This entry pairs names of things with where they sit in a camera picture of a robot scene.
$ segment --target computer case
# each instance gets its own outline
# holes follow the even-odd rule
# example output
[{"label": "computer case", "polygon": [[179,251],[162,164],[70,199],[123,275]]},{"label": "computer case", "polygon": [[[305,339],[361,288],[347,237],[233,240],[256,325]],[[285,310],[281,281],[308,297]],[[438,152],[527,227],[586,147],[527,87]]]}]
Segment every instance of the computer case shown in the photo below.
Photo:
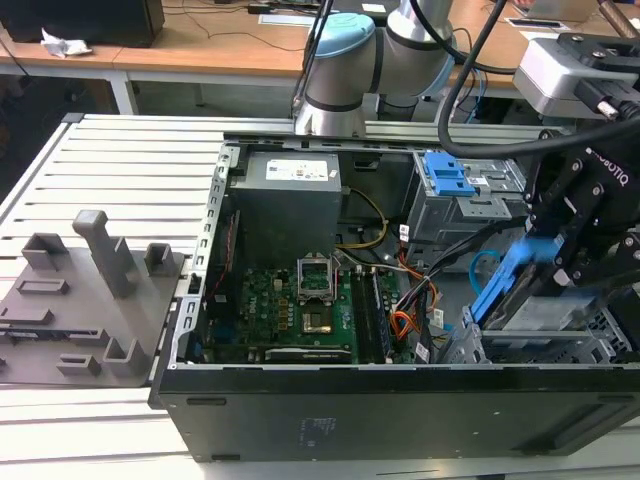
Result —
[{"label": "computer case", "polygon": [[89,45],[150,47],[164,24],[161,0],[0,0],[0,21],[14,42],[38,42],[41,29]]}]

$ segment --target green circuit board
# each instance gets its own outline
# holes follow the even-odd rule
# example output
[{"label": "green circuit board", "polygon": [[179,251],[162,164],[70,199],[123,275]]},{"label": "green circuit board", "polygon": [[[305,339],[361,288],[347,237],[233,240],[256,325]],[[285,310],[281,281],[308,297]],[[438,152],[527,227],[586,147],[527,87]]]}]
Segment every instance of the green circuit board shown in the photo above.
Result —
[{"label": "green circuit board", "polygon": [[[349,272],[338,276],[338,291],[332,305],[309,301],[301,305],[298,300],[297,273],[289,270],[251,271],[245,274],[242,288],[238,341],[248,345],[277,344],[278,346],[323,346],[344,349],[357,357],[355,325],[351,309]],[[274,283],[282,282],[276,290]],[[309,273],[303,282],[305,288],[324,288],[326,275]],[[309,319],[320,318],[324,326],[307,326]]]},{"label": "green circuit board", "polygon": [[[237,318],[226,326],[212,322],[205,352],[216,362],[251,363],[253,359],[258,361],[258,351],[321,348],[349,351],[352,363],[358,363],[351,275],[349,271],[338,272],[333,302],[301,303],[295,269],[247,270],[242,278]],[[304,288],[325,288],[326,283],[326,271],[305,272]],[[385,306],[391,308],[398,298],[395,275],[381,275],[380,289]]]}]

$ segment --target red wire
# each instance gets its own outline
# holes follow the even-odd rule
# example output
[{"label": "red wire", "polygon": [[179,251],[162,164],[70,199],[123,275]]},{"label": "red wire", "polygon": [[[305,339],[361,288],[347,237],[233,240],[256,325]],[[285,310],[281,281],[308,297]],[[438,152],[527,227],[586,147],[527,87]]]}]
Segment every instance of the red wire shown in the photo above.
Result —
[{"label": "red wire", "polygon": [[220,275],[220,278],[214,285],[213,290],[211,290],[211,293],[207,295],[207,300],[210,300],[211,297],[213,297],[213,295],[216,293],[216,291],[220,287],[220,284],[224,280],[224,277],[227,275],[227,272],[229,271],[229,265],[231,264],[231,234],[233,233],[234,217],[235,215],[231,215],[231,220],[229,221],[229,232],[227,233],[227,259],[225,260],[225,263],[224,263],[224,270],[222,271],[222,275]]}]

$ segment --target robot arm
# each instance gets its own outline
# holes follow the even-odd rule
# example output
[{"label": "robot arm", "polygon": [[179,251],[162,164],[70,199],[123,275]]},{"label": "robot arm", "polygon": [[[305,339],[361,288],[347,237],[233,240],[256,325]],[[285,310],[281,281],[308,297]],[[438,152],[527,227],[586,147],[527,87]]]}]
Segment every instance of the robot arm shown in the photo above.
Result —
[{"label": "robot arm", "polygon": [[[419,0],[445,39],[452,0]],[[364,15],[331,15],[309,72],[305,98],[295,119],[299,135],[364,136],[365,93],[420,95],[440,90],[453,68],[449,57],[419,23],[409,0],[374,28]]]},{"label": "robot arm", "polygon": [[[543,114],[629,120],[640,113],[639,47],[638,39],[575,34],[534,41],[515,83]],[[568,291],[606,299],[640,281],[640,236],[630,231],[640,220],[638,148],[631,136],[533,156],[527,234],[471,307],[475,322],[511,329],[550,299],[571,308]]]}]

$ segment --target white paper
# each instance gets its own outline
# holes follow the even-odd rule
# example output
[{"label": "white paper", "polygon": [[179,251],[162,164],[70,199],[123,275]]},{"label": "white paper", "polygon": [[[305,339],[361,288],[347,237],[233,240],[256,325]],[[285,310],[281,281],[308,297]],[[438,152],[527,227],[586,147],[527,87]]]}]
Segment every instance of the white paper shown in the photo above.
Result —
[{"label": "white paper", "polygon": [[267,180],[328,182],[327,162],[273,159],[267,162]]},{"label": "white paper", "polygon": [[91,53],[92,50],[87,47],[84,40],[65,40],[63,38],[54,37],[49,35],[45,29],[42,29],[42,40],[40,45],[43,45],[51,55],[59,58],[65,58],[67,56],[83,55],[85,53]]},{"label": "white paper", "polygon": [[379,3],[363,3],[362,9],[365,12],[373,12],[373,13],[386,13],[386,9],[384,5],[380,5]]}]

